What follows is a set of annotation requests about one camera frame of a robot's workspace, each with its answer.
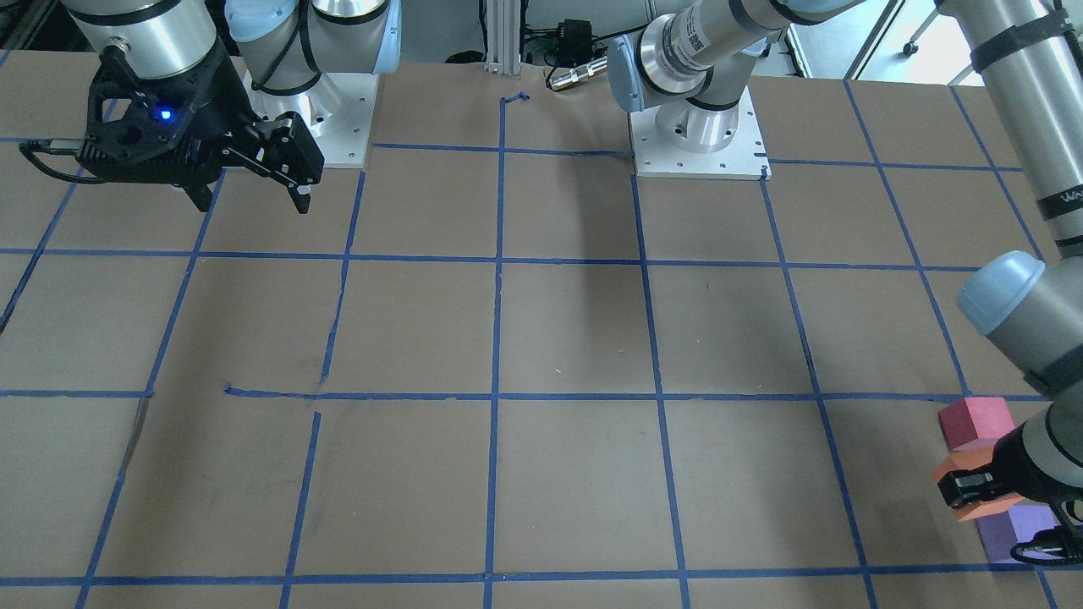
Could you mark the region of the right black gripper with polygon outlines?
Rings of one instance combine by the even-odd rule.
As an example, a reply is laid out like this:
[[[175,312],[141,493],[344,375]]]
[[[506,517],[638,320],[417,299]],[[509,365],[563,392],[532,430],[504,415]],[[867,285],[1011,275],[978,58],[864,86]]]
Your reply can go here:
[[[310,210],[324,157],[297,112],[256,114],[221,42],[185,72],[143,80],[132,54],[107,46],[89,89],[84,141],[76,158],[113,184],[182,187],[197,211],[209,212],[214,181],[243,167],[285,186],[300,215]]]

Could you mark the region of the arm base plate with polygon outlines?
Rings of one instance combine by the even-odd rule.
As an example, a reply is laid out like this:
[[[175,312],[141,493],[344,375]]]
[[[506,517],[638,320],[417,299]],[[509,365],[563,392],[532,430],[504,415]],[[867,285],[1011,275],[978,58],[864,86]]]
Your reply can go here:
[[[628,115],[635,172],[648,178],[772,177],[761,126],[751,98],[742,92],[735,107],[708,111],[673,101]]]
[[[326,168],[365,166],[380,85],[378,74],[322,74],[316,85],[291,96],[252,91],[248,72],[244,85],[256,114],[275,118],[295,111],[308,121]]]

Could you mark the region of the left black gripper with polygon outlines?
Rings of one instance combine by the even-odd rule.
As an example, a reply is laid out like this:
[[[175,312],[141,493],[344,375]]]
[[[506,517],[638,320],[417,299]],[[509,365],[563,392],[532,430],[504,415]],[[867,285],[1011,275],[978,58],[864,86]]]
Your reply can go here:
[[[1080,485],[1056,480],[1052,475],[1041,471],[1033,459],[1026,455],[1020,429],[1003,436],[993,448],[992,475],[1012,492],[1021,494],[1025,500],[1044,502],[1051,508],[1080,501]]]

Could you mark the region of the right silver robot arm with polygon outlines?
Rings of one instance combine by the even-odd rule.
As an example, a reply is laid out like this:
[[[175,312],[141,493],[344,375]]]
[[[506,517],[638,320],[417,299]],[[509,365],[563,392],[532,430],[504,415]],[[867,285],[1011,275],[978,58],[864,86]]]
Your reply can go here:
[[[221,34],[205,1],[66,1],[96,50],[84,139],[51,146],[87,184],[166,184],[198,211],[225,168],[287,190],[298,213],[332,163],[332,138],[363,130],[336,74],[397,69],[399,1],[229,1]]]

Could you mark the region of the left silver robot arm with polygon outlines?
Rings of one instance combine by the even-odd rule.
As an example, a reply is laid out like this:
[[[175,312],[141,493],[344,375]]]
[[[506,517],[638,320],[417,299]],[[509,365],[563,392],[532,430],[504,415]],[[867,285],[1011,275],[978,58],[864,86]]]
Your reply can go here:
[[[642,177],[768,184],[783,212],[831,221],[870,200],[896,223],[898,294],[931,322],[905,340],[916,388],[960,398],[1005,387],[1045,406],[973,467],[932,481],[960,517],[1012,498],[1067,520],[1080,508],[1080,67],[1055,1],[936,1],[978,46],[993,81],[945,85],[754,80],[794,26],[820,30],[854,1],[694,1],[606,44],[606,80],[630,120]]]

